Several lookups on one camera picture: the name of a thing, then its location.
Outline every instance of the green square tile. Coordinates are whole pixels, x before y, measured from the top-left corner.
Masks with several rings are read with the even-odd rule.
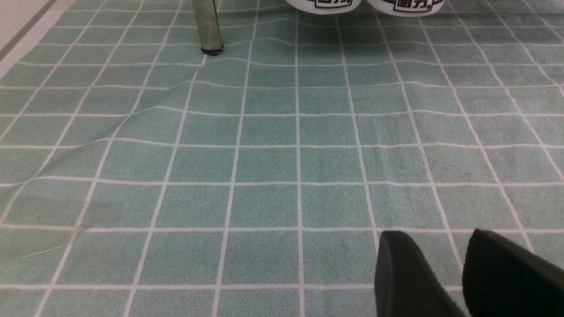
[[[350,113],[347,88],[310,88],[299,89],[299,112],[310,114]]]
[[[42,175],[94,177],[107,142],[96,142],[80,148],[57,149]]]
[[[562,44],[562,40],[550,28],[511,28],[511,31],[522,43]]]
[[[476,139],[463,117],[415,113],[415,123],[423,143],[476,145]]]
[[[529,234],[538,256],[564,269],[563,234]]]
[[[80,146],[104,138],[110,138],[123,118],[76,117],[71,123],[61,145]]]
[[[0,166],[10,168],[0,171],[0,182],[19,183],[29,179],[43,165],[49,152],[48,149],[2,149]]]
[[[265,66],[251,64],[249,69],[249,87],[295,87],[294,66]]]
[[[101,177],[138,182],[162,181],[171,152],[171,147],[114,141]]]
[[[561,117],[530,117],[529,123],[544,144],[564,145],[564,119]]]
[[[0,229],[0,283],[49,284],[65,249],[58,248],[39,256],[29,255],[65,246],[70,236],[71,233],[65,231]]]
[[[180,142],[182,144],[235,145],[238,117],[186,115]]]
[[[50,28],[39,44],[71,44],[82,33],[80,28]]]
[[[558,182],[560,178],[540,148],[487,149],[502,182]]]
[[[161,44],[168,28],[136,28],[129,27],[122,43]]]
[[[525,228],[557,229],[564,226],[564,187],[508,187],[505,189]]]
[[[479,149],[426,146],[425,153],[435,183],[493,183]]]
[[[2,312],[5,316],[33,316],[43,294],[42,289],[22,290],[3,289],[0,290],[2,297]]]
[[[353,145],[353,118],[350,116],[301,117],[299,138],[304,145]]]
[[[467,113],[515,112],[513,101],[503,88],[457,88],[456,92]]]
[[[33,95],[34,91],[35,89],[0,88],[0,100],[2,100],[0,113],[7,115],[19,113]]]
[[[263,64],[293,65],[296,62],[294,45],[270,38],[260,38],[253,42],[252,61]]]
[[[179,148],[171,182],[229,182],[233,168],[233,149]]]
[[[397,183],[428,181],[418,147],[364,148],[363,157],[369,181],[388,180]]]
[[[398,62],[397,65],[403,81],[427,85],[448,85],[440,66],[412,61]]]
[[[304,232],[305,283],[374,283],[373,240],[371,232]]]
[[[252,91],[246,92],[246,112],[249,112],[249,106],[251,108],[254,106],[249,99]],[[241,112],[242,102],[243,90],[241,88],[216,87],[205,83],[195,83],[190,97],[190,110],[235,115]]]
[[[300,66],[298,70],[300,87],[344,87],[343,66]]]
[[[304,227],[371,225],[362,186],[303,186],[302,214]]]
[[[152,63],[159,45],[119,45],[109,60],[111,64]]]
[[[93,11],[66,11],[55,23],[56,27],[85,27],[94,16]]]
[[[564,113],[564,97],[557,87],[520,87],[509,92],[524,113]]]
[[[445,66],[454,86],[499,86],[488,66]]]
[[[304,182],[362,181],[358,152],[353,148],[304,148],[301,165]]]
[[[150,87],[176,87],[192,80],[196,66],[184,65],[156,65],[149,76],[147,86]]]
[[[133,283],[146,236],[130,232],[81,235],[73,243],[58,283]]]
[[[526,86],[531,82],[536,85],[552,84],[552,81],[546,78],[541,70],[534,65],[495,65],[493,68],[505,86]]]
[[[251,306],[242,303],[253,303]],[[222,290],[218,317],[299,315],[299,295],[296,289]]]
[[[202,56],[195,45],[167,45],[158,55],[157,63],[201,64]]]
[[[16,198],[6,222],[73,226],[89,188],[87,182],[34,180]]]
[[[88,27],[78,39],[79,44],[117,44],[125,28]]]
[[[425,43],[389,43],[391,53],[396,60],[419,60],[436,63],[437,58],[431,46]]]
[[[169,186],[157,227],[223,227],[227,186]]]
[[[434,45],[437,44],[471,44],[472,39],[464,28],[449,27],[449,28],[427,28],[425,29],[429,36],[430,42]],[[418,37],[415,41],[421,42],[425,36]]]
[[[168,27],[172,24],[174,12],[139,12],[133,19],[133,26]]]
[[[25,113],[73,113],[86,89],[40,89]]]
[[[73,46],[61,63],[104,64],[112,51],[112,46]]]
[[[384,31],[384,35],[386,36],[386,40],[388,42],[421,42],[421,39],[425,38],[423,29],[414,25],[401,24],[393,27],[384,26],[382,27],[382,30]]]
[[[382,85],[397,83],[398,76],[392,64],[377,66],[348,66],[351,86]]]
[[[243,87],[245,85],[245,72],[246,62],[244,61],[217,60],[207,62],[198,72],[196,79],[219,85]]]
[[[298,282],[296,232],[232,232],[227,240],[223,284]]]
[[[190,312],[203,317],[212,311],[213,290],[138,290],[131,304],[132,317],[177,317]]]
[[[106,66],[98,85],[141,86],[149,72],[149,65]]]
[[[230,226],[294,227],[297,225],[296,201],[295,186],[237,186]]]
[[[174,143],[181,114],[165,109],[151,109],[131,116],[116,137]]]
[[[560,55],[561,45],[526,45],[526,49],[533,60],[539,64],[564,63],[564,56]]]
[[[186,98],[190,89],[189,83],[176,85],[168,89],[144,89],[137,111],[153,107],[170,107],[184,109]]]
[[[46,87],[88,87],[98,76],[102,66],[59,66],[49,80]]]
[[[245,113],[283,114],[295,112],[296,90],[294,88],[247,89],[246,91]]]
[[[305,295],[306,316],[372,316],[376,311],[371,289],[308,289]]]
[[[388,53],[384,44],[370,46],[346,45],[344,46],[343,50],[345,52],[345,58],[348,65],[381,64],[386,62],[391,63],[390,54]]]
[[[15,64],[0,79],[0,85],[5,87],[38,87],[47,78],[52,69],[52,66]]]
[[[141,273],[141,284],[214,284],[223,234],[155,233]]]
[[[505,28],[471,28],[470,35],[477,44],[512,44],[515,38]]]
[[[520,44],[481,45],[486,58],[492,64],[531,64],[531,58]]]
[[[485,64],[480,49],[468,46],[463,50],[458,45],[444,45],[435,47],[439,60],[443,64]]]
[[[82,224],[87,227],[148,227],[160,186],[98,183]]]
[[[428,87],[408,83],[406,84],[406,94],[413,110],[460,113],[460,107],[451,88]]]
[[[537,143],[535,136],[521,117],[472,117],[470,120],[485,146]]]
[[[357,117],[358,134],[361,144],[411,144],[415,134],[409,115],[388,115]]]
[[[68,49],[68,46],[37,45],[20,61],[37,64],[56,64]]]
[[[339,45],[339,30],[335,27],[298,26],[300,45]]]
[[[409,233],[442,285],[461,285],[462,276],[446,234]]]
[[[296,150],[293,148],[242,148],[237,182],[295,182]]]
[[[339,65],[343,56],[339,46],[307,45],[298,46],[298,62],[300,65]]]
[[[221,31],[222,39],[225,38],[223,36],[223,34],[229,33],[229,32],[227,32],[229,30],[239,31],[240,29],[236,28],[236,29],[224,29],[224,30],[222,30]],[[225,46],[228,46],[232,43],[241,43],[237,40],[233,40],[231,37],[227,37],[226,39],[232,40],[232,42],[231,41],[224,42],[223,44]],[[170,29],[169,36],[166,38],[166,44],[168,44],[168,45],[181,45],[181,44],[196,45],[196,47],[198,47],[198,46],[200,46],[200,38],[199,38],[199,35],[198,35],[198,30],[197,30],[197,28],[172,27]]]
[[[377,227],[443,228],[430,187],[370,186]]]
[[[20,117],[0,143],[18,146],[52,146],[55,145],[68,122],[68,117]]]
[[[41,316],[118,317],[128,296],[127,290],[58,289],[49,296]]]
[[[242,145],[291,145],[295,143],[296,119],[294,117],[246,117],[243,120]]]
[[[101,27],[125,27],[134,16],[134,12],[98,11],[90,25]]]
[[[80,113],[128,114],[139,95],[139,89],[95,87],[90,89]]]
[[[439,187],[451,228],[513,229],[515,220],[500,191],[488,187]]]
[[[503,27],[503,21],[497,12],[476,12],[460,16],[460,20],[468,27]]]

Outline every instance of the floor mat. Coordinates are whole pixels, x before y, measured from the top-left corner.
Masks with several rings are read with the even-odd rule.
[[[77,0],[0,80],[0,316],[374,316],[378,235],[564,267],[564,5]]]

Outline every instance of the white grid line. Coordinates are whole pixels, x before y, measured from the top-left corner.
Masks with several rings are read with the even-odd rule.
[[[249,73],[250,73],[250,60],[251,56],[253,55],[253,42],[257,36],[257,22],[258,22],[258,13],[260,8],[261,0],[257,0],[257,6],[254,15],[254,26],[253,26],[253,35],[249,42],[249,52],[247,55],[247,62],[246,62],[246,70],[245,70],[245,82],[243,87],[243,97],[241,100],[241,110],[239,115],[239,124],[237,126],[237,137],[235,141],[235,153],[233,154],[233,166],[231,170],[231,184],[229,188],[228,200],[227,200],[227,210],[225,215],[225,228],[229,228],[230,221],[231,221],[231,210],[233,208],[233,194],[235,191],[235,180],[237,176],[237,163],[239,162],[239,147],[241,145],[241,135],[243,133],[243,114],[245,113],[245,103],[246,103],[246,93],[247,87],[249,85]],[[221,296],[220,286],[223,280],[223,270],[225,268],[225,256],[227,253],[227,240],[228,240],[228,231],[225,231],[222,237],[221,242],[221,252],[219,254],[219,264],[218,264],[218,271],[216,277],[216,285],[218,288],[215,290],[214,298],[213,298],[213,306],[211,309],[211,317],[217,317],[219,311],[219,297]]]
[[[296,90],[294,94],[296,95],[296,177],[298,182],[302,181],[302,157],[301,157],[301,138],[300,138],[300,128],[299,128],[299,49],[298,49],[298,39],[299,39],[299,10],[296,10],[296,33],[295,40],[296,46],[294,50],[294,80],[296,83]],[[306,315],[306,294],[304,290],[305,283],[305,268],[303,260],[303,208],[302,208],[302,186],[299,184],[296,186],[296,200],[297,200],[297,218],[298,218],[298,281],[300,284],[299,288],[299,315],[300,317],[305,317]]]
[[[381,25],[381,24],[380,24],[380,18],[378,17],[377,14],[375,14],[375,16],[376,16],[377,24],[378,24],[378,25]],[[455,261],[456,261],[456,264],[458,265],[459,270],[462,271],[462,268],[463,268],[464,265],[462,264],[462,260],[461,260],[461,258],[460,258],[458,249],[457,249],[457,247],[456,247],[456,243],[455,243],[454,237],[452,236],[452,231],[451,231],[450,225],[448,224],[448,219],[447,219],[446,213],[444,212],[443,204],[442,204],[441,201],[440,201],[439,193],[438,193],[437,187],[436,187],[436,185],[435,185],[435,183],[434,183],[433,175],[432,175],[432,173],[431,173],[431,168],[430,168],[430,166],[429,166],[429,161],[428,161],[428,159],[427,159],[427,155],[425,154],[425,149],[424,149],[424,147],[423,147],[423,145],[422,145],[422,143],[421,143],[421,136],[419,135],[419,130],[417,129],[417,124],[415,123],[415,117],[414,117],[414,115],[413,115],[413,112],[412,112],[412,109],[411,109],[411,104],[410,104],[409,98],[408,98],[408,96],[407,96],[406,86],[405,86],[405,84],[402,82],[402,75],[400,74],[400,71],[399,71],[399,69],[398,69],[398,66],[397,66],[397,64],[396,64],[395,61],[394,61],[394,54],[392,53],[392,50],[391,50],[390,46],[389,46],[389,45],[387,44],[387,42],[386,42],[386,34],[384,33],[384,30],[383,30],[383,29],[380,29],[380,30],[381,30],[381,32],[382,32],[382,37],[383,37],[383,39],[384,39],[384,42],[386,43],[386,48],[387,48],[387,50],[388,50],[388,53],[390,54],[390,59],[391,59],[392,62],[393,62],[393,66],[394,66],[395,73],[396,73],[396,75],[398,76],[398,79],[399,79],[399,81],[400,81],[400,83],[401,83],[403,99],[404,99],[404,101],[405,101],[405,103],[406,103],[406,106],[407,106],[407,109],[408,109],[408,111],[409,111],[409,119],[410,119],[411,125],[412,125],[412,127],[413,127],[413,133],[415,134],[415,139],[417,140],[417,144],[419,145],[419,150],[420,150],[420,152],[421,152],[421,157],[422,157],[422,159],[423,159],[423,165],[425,166],[425,171],[426,171],[426,174],[427,174],[427,178],[429,179],[429,183],[430,183],[430,185],[431,185],[430,187],[431,187],[431,190],[432,190],[432,192],[433,192],[433,196],[434,196],[434,198],[435,198],[435,202],[437,203],[437,208],[438,208],[438,210],[439,210],[441,220],[442,220],[443,225],[444,225],[444,228],[445,228],[445,230],[446,230],[446,233],[447,233],[447,236],[448,236],[448,241],[449,241],[449,243],[450,243],[450,246],[451,246],[451,249],[452,249],[452,252],[453,252],[453,256],[454,256],[454,258],[455,258]]]
[[[425,28],[425,26],[423,25],[423,23],[421,22],[421,19],[419,19],[419,23],[421,25],[421,29],[423,30],[423,33],[425,34],[425,37],[427,38],[427,40],[429,41],[429,45],[431,46],[431,50],[433,51],[433,54],[435,55],[435,58],[437,59],[437,61],[440,63],[440,58],[439,55],[437,54],[437,51],[435,50],[435,47],[433,46],[433,43],[431,42],[431,38],[429,37],[429,35],[427,34],[427,30]],[[447,72],[444,70],[444,66],[440,65],[440,70],[443,73],[446,81],[448,82],[448,84],[450,86],[452,86],[452,81],[449,78]],[[468,124],[468,128],[470,129],[470,132],[472,133],[472,135],[474,136],[474,139],[476,141],[476,144],[478,145],[482,156],[493,176],[494,181],[497,184],[501,184],[501,180],[499,179],[497,172],[494,169],[494,165],[491,163],[490,158],[488,157],[488,154],[484,148],[484,146],[482,146],[482,142],[480,141],[480,138],[478,136],[478,133],[476,132],[476,130],[474,129],[474,126],[472,125],[472,122],[470,121],[470,118],[468,117],[468,115],[466,115],[466,110],[464,109],[464,107],[462,106],[462,102],[460,102],[460,98],[458,96],[458,92],[456,91],[456,89],[453,87],[452,88],[452,92],[454,94],[454,97],[456,99],[456,103],[458,104],[460,111],[462,112],[462,114],[464,115],[464,119],[466,120],[466,123]],[[500,186],[499,187],[500,193],[503,197],[503,199],[505,200],[505,202],[507,203],[507,206],[509,208],[509,211],[511,212],[513,219],[515,221],[515,224],[517,225],[517,227],[521,230],[521,235],[523,236],[523,240],[525,241],[525,244],[527,245],[527,248],[529,249],[529,251],[535,253],[535,249],[532,246],[531,240],[529,239],[529,237],[527,236],[527,234],[523,231],[523,224],[521,223],[521,220],[519,219],[519,214],[517,213],[515,206],[513,206],[513,203],[511,202],[511,199],[509,199],[509,196],[507,195],[507,193],[505,192],[505,188]]]
[[[170,34],[170,30],[171,30],[172,26],[174,25],[174,22],[176,21],[176,19],[178,17],[180,8],[182,7],[183,3],[184,3],[183,0],[178,3],[178,8],[177,8],[177,10],[174,14],[172,22],[170,23],[169,29],[167,30],[167,32],[165,34],[165,40],[163,41],[163,43],[168,38],[168,36]],[[158,59],[159,54],[160,54],[160,51],[157,54],[157,56],[155,56],[154,61],[156,61]],[[205,60],[206,60],[206,55],[204,55],[204,57],[202,58],[202,62],[201,62],[202,65],[205,63]],[[139,280],[141,279],[141,273],[143,272],[143,266],[144,266],[145,260],[147,258],[147,253],[149,251],[149,245],[151,243],[151,238],[153,237],[153,229],[154,229],[154,227],[157,223],[158,214],[161,210],[162,201],[164,199],[165,192],[166,192],[166,186],[167,186],[167,183],[170,179],[170,174],[171,174],[172,169],[173,169],[174,159],[175,159],[176,153],[178,151],[178,144],[180,143],[180,138],[182,136],[182,130],[184,128],[184,122],[186,120],[186,112],[187,112],[188,107],[190,105],[190,98],[192,96],[192,90],[193,90],[193,87],[194,87],[193,82],[196,79],[198,71],[196,71],[194,73],[194,75],[192,76],[192,82],[190,83],[190,86],[188,88],[188,95],[186,97],[186,101],[184,102],[184,111],[182,112],[182,116],[180,117],[180,123],[179,123],[179,126],[178,126],[176,138],[175,138],[175,141],[174,141],[173,150],[170,154],[169,163],[168,163],[168,166],[166,168],[165,179],[164,179],[164,182],[161,186],[161,191],[160,191],[159,196],[158,196],[157,204],[155,205],[155,211],[153,212],[153,216],[151,217],[151,224],[149,225],[149,231],[147,233],[147,237],[145,238],[145,243],[143,245],[143,250],[141,251],[139,263],[137,264],[137,269],[135,270],[135,276],[133,278],[133,288],[129,292],[129,297],[127,298],[127,302],[125,304],[124,314],[123,314],[124,317],[129,316],[129,313],[131,311],[131,306],[133,305],[133,300],[135,298],[135,288],[137,287],[137,285],[139,285]]]

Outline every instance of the white cup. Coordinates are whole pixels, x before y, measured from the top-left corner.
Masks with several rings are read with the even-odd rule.
[[[376,10],[395,16],[426,16],[440,10],[446,0],[368,0]]]
[[[317,15],[346,13],[356,9],[361,0],[286,0],[294,8]]]

